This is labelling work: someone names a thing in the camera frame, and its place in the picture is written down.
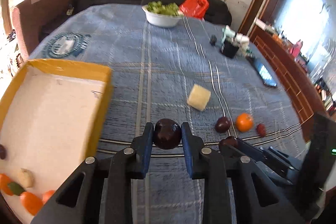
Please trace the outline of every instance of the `phone screen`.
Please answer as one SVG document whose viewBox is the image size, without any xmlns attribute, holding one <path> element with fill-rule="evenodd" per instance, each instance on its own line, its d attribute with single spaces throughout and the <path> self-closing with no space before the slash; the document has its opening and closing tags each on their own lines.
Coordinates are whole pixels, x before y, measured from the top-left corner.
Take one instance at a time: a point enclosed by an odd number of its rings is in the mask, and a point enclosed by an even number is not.
<svg viewBox="0 0 336 224">
<path fill-rule="evenodd" d="M 259 73 L 260 77 L 264 82 L 264 85 L 272 88 L 277 87 L 277 83 L 274 81 L 274 79 L 259 58 L 250 59 L 249 61 L 251 62 L 255 70 Z"/>
</svg>

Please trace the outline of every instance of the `yellow box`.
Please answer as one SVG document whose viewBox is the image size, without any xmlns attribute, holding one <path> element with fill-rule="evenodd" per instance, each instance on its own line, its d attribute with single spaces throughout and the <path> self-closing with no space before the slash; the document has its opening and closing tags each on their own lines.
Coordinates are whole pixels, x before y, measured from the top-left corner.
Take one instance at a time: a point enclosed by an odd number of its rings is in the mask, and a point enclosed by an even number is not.
<svg viewBox="0 0 336 224">
<path fill-rule="evenodd" d="M 56 190 L 96 153 L 113 87 L 109 67 L 70 60 L 29 60 L 0 100 L 0 144 L 7 148 L 0 173 L 17 181 L 31 170 L 40 196 Z M 33 218 L 18 196 L 2 193 L 23 224 Z"/>
</svg>

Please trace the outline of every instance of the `circular logo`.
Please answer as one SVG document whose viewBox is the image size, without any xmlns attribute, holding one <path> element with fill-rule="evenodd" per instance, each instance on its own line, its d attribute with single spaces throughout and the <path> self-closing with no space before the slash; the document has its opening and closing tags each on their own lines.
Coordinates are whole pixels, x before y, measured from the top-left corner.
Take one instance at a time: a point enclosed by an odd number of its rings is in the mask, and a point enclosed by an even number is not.
<svg viewBox="0 0 336 224">
<path fill-rule="evenodd" d="M 59 33 L 43 48 L 43 57 L 65 58 L 70 55 L 78 57 L 84 53 L 91 35 L 72 32 Z"/>
</svg>

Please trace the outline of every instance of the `green vegetable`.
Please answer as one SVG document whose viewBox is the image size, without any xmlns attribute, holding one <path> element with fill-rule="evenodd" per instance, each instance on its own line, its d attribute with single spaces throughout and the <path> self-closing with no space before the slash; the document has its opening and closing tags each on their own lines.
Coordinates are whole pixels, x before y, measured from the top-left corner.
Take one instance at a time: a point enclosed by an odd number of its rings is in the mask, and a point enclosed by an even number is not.
<svg viewBox="0 0 336 224">
<path fill-rule="evenodd" d="M 20 184 L 17 184 L 16 182 L 8 183 L 8 188 L 13 192 L 14 195 L 21 195 L 26 191 Z"/>
<path fill-rule="evenodd" d="M 147 11 L 167 16 L 179 16 L 179 7 L 176 3 L 162 5 L 161 1 L 148 3 Z"/>
</svg>

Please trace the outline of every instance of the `red plastic bag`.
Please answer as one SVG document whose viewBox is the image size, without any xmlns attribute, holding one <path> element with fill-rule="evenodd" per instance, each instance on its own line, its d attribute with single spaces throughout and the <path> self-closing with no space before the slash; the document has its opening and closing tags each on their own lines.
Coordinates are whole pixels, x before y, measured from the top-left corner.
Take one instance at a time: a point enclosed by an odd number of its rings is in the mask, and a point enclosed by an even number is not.
<svg viewBox="0 0 336 224">
<path fill-rule="evenodd" d="M 209 8 L 208 0 L 185 0 L 180 5 L 180 10 L 189 17 L 202 19 Z"/>
</svg>

